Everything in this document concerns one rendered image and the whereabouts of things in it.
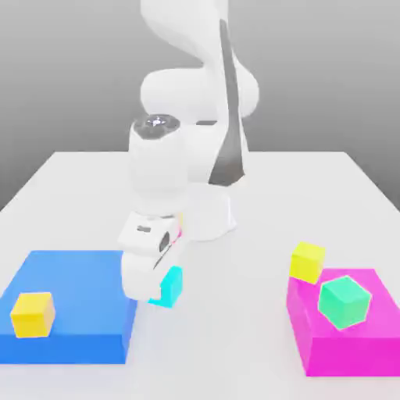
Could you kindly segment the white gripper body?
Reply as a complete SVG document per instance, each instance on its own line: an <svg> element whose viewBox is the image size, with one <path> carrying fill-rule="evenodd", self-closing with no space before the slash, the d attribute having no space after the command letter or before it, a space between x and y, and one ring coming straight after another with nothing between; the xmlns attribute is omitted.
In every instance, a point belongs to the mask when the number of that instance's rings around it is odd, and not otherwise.
<svg viewBox="0 0 400 400"><path fill-rule="evenodd" d="M184 246L185 240L181 237L158 257L123 251L121 277L125 295L142 302L160 299L161 282L172 266L178 266Z"/></svg>

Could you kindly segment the small lemon yellow cube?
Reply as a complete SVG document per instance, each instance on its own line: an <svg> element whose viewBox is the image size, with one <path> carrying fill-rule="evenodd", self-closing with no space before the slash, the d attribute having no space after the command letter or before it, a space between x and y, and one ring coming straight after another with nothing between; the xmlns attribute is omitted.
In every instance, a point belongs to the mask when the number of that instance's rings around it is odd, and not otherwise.
<svg viewBox="0 0 400 400"><path fill-rule="evenodd" d="M308 242L299 242L291 254L289 277L315 284L323 270L326 249Z"/></svg>

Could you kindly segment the small cyan cube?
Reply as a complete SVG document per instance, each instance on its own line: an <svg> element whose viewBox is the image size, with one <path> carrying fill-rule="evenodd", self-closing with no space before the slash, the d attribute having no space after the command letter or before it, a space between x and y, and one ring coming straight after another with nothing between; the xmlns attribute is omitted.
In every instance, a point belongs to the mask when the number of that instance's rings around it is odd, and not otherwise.
<svg viewBox="0 0 400 400"><path fill-rule="evenodd" d="M180 297L183 288L183 271L179 266L172 266L163 278L161 285L161 298L150 299L148 304L172 309Z"/></svg>

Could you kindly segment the large magenta box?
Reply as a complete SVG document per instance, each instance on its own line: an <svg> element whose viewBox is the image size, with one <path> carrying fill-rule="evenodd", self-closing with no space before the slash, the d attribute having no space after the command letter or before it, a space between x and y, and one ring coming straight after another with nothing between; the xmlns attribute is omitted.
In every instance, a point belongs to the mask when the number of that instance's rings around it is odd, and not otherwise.
<svg viewBox="0 0 400 400"><path fill-rule="evenodd" d="M366 321L344 330L318 310L324 281L350 276L371 295ZM400 307L373 269L325 269L316 284L288 278L287 310L309 377L400 377Z"/></svg>

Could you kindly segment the large blue box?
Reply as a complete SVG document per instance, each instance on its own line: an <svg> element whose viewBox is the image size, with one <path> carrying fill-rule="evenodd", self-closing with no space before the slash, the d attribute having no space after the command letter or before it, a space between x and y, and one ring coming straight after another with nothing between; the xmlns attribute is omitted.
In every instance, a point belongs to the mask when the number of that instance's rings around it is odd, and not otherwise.
<svg viewBox="0 0 400 400"><path fill-rule="evenodd" d="M0 296L0 364L124 364L137 303L122 289L117 250L32 251ZM10 313L23 292L49 292L51 333L17 338Z"/></svg>

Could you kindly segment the small golden yellow cube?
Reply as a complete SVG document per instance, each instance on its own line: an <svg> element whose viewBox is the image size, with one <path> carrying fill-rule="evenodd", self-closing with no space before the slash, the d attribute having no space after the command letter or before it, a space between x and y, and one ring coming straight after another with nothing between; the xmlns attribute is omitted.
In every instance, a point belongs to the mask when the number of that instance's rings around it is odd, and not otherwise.
<svg viewBox="0 0 400 400"><path fill-rule="evenodd" d="M20 293L10 313L17 338L46 338L55 320L50 292Z"/></svg>

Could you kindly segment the small green cube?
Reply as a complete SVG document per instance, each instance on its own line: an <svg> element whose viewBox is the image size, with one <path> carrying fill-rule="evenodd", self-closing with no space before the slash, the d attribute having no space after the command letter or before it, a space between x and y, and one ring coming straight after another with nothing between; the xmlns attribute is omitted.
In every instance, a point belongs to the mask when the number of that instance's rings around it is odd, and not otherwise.
<svg viewBox="0 0 400 400"><path fill-rule="evenodd" d="M366 321L372 294L349 275L320 285L318 311L337 329L345 330Z"/></svg>

